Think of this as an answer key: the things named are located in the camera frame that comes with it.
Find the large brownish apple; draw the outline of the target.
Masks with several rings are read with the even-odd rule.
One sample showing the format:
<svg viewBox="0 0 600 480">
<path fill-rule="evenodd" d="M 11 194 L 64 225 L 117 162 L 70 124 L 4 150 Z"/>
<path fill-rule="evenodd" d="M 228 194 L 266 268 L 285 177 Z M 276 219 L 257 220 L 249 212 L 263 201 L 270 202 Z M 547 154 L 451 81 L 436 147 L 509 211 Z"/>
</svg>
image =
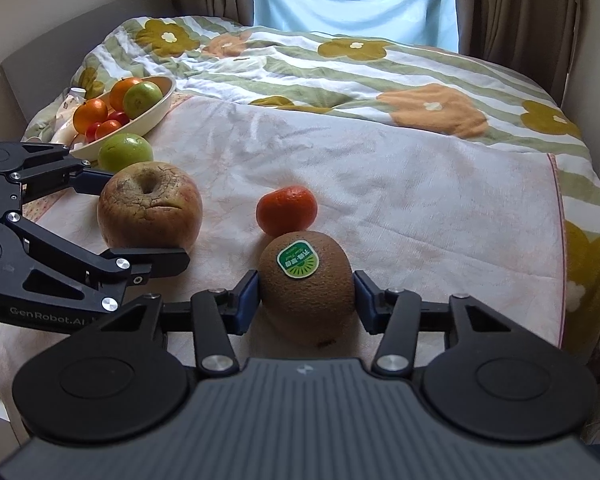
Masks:
<svg viewBox="0 0 600 480">
<path fill-rule="evenodd" d="M 117 172 L 97 203 L 110 248 L 182 248 L 191 252 L 204 206 L 194 180 L 167 162 L 137 162 Z"/>
</svg>

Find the red cherry tomato front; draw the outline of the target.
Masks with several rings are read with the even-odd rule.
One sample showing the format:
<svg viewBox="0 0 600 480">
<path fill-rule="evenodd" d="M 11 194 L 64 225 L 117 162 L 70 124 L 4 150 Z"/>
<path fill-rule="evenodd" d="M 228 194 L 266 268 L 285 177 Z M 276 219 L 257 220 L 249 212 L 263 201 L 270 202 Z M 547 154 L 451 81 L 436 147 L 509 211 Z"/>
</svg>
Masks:
<svg viewBox="0 0 600 480">
<path fill-rule="evenodd" d="M 85 133 L 86 143 L 91 143 L 96 140 L 96 132 L 97 132 L 97 129 L 99 126 L 100 126 L 99 122 L 93 122 L 91 125 L 88 126 L 88 128 L 86 129 L 86 133 Z"/>
</svg>

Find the red cherry tomato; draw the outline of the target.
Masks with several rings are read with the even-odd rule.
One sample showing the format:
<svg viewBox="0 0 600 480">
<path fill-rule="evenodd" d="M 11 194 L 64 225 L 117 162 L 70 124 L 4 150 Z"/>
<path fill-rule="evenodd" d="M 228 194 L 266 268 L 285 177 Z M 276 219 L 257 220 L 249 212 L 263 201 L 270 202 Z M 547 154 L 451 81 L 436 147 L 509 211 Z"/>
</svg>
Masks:
<svg viewBox="0 0 600 480">
<path fill-rule="evenodd" d="M 97 129 L 99 126 L 100 126 L 99 122 L 93 122 L 91 125 L 88 126 L 88 128 L 86 129 L 86 133 L 85 133 L 86 143 L 91 143 L 96 140 L 96 132 L 97 132 Z"/>
<path fill-rule="evenodd" d="M 125 112 L 120 112 L 120 110 L 114 110 L 107 117 L 108 122 L 112 120 L 114 122 L 118 122 L 120 125 L 125 126 L 130 120 L 129 117 L 126 116 Z"/>
</svg>

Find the brown kiwi with sticker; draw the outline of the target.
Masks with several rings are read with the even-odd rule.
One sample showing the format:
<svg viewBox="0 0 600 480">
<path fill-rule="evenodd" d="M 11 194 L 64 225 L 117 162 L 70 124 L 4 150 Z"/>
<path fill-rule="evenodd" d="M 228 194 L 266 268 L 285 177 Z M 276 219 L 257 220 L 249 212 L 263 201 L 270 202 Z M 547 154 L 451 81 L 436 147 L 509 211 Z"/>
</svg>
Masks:
<svg viewBox="0 0 600 480">
<path fill-rule="evenodd" d="M 258 273 L 266 317 L 295 344 L 326 346 L 351 324 L 351 265 L 330 236 L 297 231 L 274 238 L 260 255 Z"/>
</svg>

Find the large orange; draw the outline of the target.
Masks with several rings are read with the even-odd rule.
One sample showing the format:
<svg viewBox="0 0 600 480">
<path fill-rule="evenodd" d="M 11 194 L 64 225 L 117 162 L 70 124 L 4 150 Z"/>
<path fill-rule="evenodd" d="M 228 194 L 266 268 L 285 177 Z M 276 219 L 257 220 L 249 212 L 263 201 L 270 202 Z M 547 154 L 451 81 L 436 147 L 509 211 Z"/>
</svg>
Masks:
<svg viewBox="0 0 600 480">
<path fill-rule="evenodd" d="M 73 127 L 79 134 L 85 134 L 91 125 L 104 122 L 109 114 L 107 103 L 99 98 L 90 99 L 76 108 L 73 113 Z"/>
</svg>

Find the small mandarin front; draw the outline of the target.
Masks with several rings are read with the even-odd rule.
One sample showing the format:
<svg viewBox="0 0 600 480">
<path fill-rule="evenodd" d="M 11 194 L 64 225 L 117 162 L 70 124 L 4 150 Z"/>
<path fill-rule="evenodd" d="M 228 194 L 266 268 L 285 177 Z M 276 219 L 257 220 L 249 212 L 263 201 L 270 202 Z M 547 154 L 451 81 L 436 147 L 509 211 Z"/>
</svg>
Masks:
<svg viewBox="0 0 600 480">
<path fill-rule="evenodd" d="M 113 119 L 107 120 L 106 122 L 102 122 L 96 128 L 95 139 L 99 140 L 99 139 L 103 138 L 104 136 L 108 136 L 109 133 L 112 133 L 121 127 L 122 127 L 122 125 L 120 124 L 120 122 L 117 122 L 116 120 L 113 120 Z"/>
</svg>

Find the small mandarin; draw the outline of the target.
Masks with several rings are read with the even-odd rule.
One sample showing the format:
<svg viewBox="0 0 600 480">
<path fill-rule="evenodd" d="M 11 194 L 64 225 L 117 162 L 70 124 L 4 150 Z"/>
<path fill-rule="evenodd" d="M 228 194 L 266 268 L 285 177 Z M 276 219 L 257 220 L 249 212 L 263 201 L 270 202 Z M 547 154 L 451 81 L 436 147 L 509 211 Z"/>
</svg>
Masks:
<svg viewBox="0 0 600 480">
<path fill-rule="evenodd" d="M 286 186 L 265 194 L 256 208 L 258 226 L 272 237 L 307 230 L 316 217 L 316 198 L 302 185 Z"/>
<path fill-rule="evenodd" d="M 99 140 L 99 139 L 103 138 L 104 136 L 108 136 L 109 133 L 112 133 L 121 127 L 122 127 L 122 125 L 120 124 L 120 122 L 117 122 L 116 120 L 113 120 L 113 119 L 107 120 L 106 122 L 102 122 L 96 128 L 95 139 Z"/>
</svg>

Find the green apple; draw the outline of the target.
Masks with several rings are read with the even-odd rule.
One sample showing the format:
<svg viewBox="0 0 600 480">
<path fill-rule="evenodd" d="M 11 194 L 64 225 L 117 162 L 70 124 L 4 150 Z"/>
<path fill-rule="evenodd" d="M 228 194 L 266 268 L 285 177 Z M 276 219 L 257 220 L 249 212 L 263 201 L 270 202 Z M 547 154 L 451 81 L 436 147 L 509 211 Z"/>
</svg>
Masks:
<svg viewBox="0 0 600 480">
<path fill-rule="evenodd" d="M 154 82 L 143 80 L 125 92 L 123 111 L 130 119 L 135 119 L 150 110 L 162 98 L 163 93 Z"/>
<path fill-rule="evenodd" d="M 137 162 L 153 160 L 154 151 L 149 142 L 133 133 L 111 133 L 104 139 L 97 159 L 99 168 L 112 174 Z"/>
</svg>

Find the small plastic bottle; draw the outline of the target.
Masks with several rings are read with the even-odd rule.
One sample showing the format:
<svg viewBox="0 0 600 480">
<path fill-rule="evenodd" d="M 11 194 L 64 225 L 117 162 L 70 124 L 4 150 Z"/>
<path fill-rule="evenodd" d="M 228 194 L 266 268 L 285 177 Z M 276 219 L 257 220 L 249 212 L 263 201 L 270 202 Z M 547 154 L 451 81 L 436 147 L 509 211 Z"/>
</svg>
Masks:
<svg viewBox="0 0 600 480">
<path fill-rule="evenodd" d="M 54 134 L 50 142 L 65 146 L 73 144 L 74 139 L 79 135 L 73 125 L 73 115 L 86 102 L 85 95 L 86 91 L 83 88 L 72 87 L 69 89 L 55 114 Z"/>
</svg>

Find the grey headboard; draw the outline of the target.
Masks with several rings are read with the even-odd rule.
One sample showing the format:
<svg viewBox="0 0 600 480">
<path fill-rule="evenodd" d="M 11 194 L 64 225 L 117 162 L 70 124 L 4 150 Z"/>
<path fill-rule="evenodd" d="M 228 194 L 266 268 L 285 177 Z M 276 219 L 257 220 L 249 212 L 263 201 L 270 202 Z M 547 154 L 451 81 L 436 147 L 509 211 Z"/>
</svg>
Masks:
<svg viewBox="0 0 600 480">
<path fill-rule="evenodd" d="M 167 18 L 172 0 L 114 0 L 28 42 L 0 64 L 25 122 L 68 87 L 85 55 L 130 18 Z"/>
</svg>

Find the floral striped duvet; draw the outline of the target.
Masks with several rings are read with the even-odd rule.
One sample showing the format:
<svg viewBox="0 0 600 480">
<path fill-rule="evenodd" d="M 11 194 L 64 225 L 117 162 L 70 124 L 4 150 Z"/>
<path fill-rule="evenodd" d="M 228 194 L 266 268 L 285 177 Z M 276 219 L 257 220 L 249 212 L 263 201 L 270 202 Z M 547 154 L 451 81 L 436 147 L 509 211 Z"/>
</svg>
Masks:
<svg viewBox="0 0 600 480">
<path fill-rule="evenodd" d="M 96 98 L 126 77 L 170 76 L 178 92 L 366 119 L 450 134 L 502 151 L 551 154 L 566 222 L 567 299 L 562 343 L 580 359 L 600 339 L 600 179 L 580 130 L 535 82 L 509 68 L 388 39 L 282 32 L 210 16 L 115 22 L 68 63 L 69 34 L 46 48 L 27 139 L 50 138 L 62 89 Z"/>
</svg>

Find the right brown curtain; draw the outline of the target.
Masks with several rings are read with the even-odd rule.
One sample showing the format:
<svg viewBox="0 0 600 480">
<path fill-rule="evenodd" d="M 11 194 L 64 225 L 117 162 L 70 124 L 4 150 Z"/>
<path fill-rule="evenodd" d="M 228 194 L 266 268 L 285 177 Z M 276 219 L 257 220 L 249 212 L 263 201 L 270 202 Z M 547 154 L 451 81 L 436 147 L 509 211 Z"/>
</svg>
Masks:
<svg viewBox="0 0 600 480">
<path fill-rule="evenodd" d="M 455 0 L 458 50 L 516 70 L 564 98 L 580 0 Z"/>
</svg>

